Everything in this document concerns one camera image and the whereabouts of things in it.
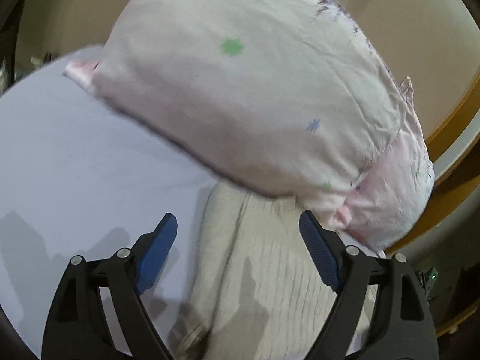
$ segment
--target bed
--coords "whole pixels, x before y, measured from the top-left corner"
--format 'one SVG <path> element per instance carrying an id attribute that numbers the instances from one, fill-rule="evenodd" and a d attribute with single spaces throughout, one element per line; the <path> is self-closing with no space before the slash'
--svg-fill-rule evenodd
<path id="1" fill-rule="evenodd" d="M 131 246 L 167 212 L 177 217 L 178 236 L 158 284 L 142 301 L 174 349 L 182 338 L 203 210 L 217 182 L 178 147 L 63 75 L 69 61 L 97 59 L 101 52 L 87 47 L 63 57 L 0 98 L 0 304 L 38 357 L 69 259 L 105 258 Z M 109 293 L 102 298 L 115 345 L 128 352 Z"/>

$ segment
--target white pillowcase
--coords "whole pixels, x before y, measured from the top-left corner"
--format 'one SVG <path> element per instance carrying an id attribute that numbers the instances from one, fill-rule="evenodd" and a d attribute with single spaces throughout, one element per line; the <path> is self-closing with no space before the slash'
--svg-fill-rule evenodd
<path id="1" fill-rule="evenodd" d="M 297 195 L 326 228 L 397 136 L 406 105 L 330 0 L 131 0 L 98 94 L 218 173 Z"/>

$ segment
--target beige wall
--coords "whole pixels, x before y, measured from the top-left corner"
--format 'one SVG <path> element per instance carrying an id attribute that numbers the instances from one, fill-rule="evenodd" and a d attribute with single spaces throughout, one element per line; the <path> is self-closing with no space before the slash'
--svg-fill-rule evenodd
<path id="1" fill-rule="evenodd" d="M 461 0 L 339 0 L 397 80 L 410 75 L 428 136 L 453 110 L 480 65 L 480 31 Z M 105 42 L 128 0 L 27 0 L 18 60 Z"/>
<path id="2" fill-rule="evenodd" d="M 26 0 L 17 60 L 29 69 L 30 57 L 46 51 L 65 54 L 104 43 L 129 0 Z"/>
<path id="3" fill-rule="evenodd" d="M 411 76 L 425 138 L 480 66 L 480 30 L 461 0 L 339 0 L 398 80 Z"/>

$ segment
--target green star pattern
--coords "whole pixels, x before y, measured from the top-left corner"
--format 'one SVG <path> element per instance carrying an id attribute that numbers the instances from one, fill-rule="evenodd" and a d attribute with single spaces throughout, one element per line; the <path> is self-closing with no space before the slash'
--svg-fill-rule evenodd
<path id="1" fill-rule="evenodd" d="M 223 54 L 228 54 L 229 56 L 237 56 L 243 50 L 243 44 L 240 42 L 240 39 L 225 39 L 225 42 L 220 46 Z"/>

